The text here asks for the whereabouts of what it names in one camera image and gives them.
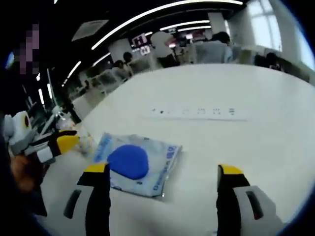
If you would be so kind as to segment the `person's left hand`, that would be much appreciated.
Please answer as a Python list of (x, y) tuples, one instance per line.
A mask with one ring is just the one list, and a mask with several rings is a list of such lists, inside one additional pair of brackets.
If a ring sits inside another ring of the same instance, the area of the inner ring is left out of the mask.
[(30, 193), (38, 188), (44, 179), (47, 168), (34, 155), (17, 155), (10, 159), (10, 168), (15, 183), (22, 193)]

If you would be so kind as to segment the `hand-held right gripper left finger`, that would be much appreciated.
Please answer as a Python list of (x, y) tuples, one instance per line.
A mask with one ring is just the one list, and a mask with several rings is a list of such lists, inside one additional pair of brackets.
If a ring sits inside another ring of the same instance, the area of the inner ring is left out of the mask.
[(80, 175), (63, 208), (66, 236), (109, 236), (110, 168), (89, 165)]

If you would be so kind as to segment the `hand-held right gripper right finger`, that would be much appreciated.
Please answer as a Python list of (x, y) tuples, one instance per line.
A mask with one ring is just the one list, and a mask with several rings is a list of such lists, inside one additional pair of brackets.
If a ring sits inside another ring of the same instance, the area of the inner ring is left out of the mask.
[(275, 236), (280, 231), (275, 203), (240, 169), (218, 165), (217, 193), (217, 235)]

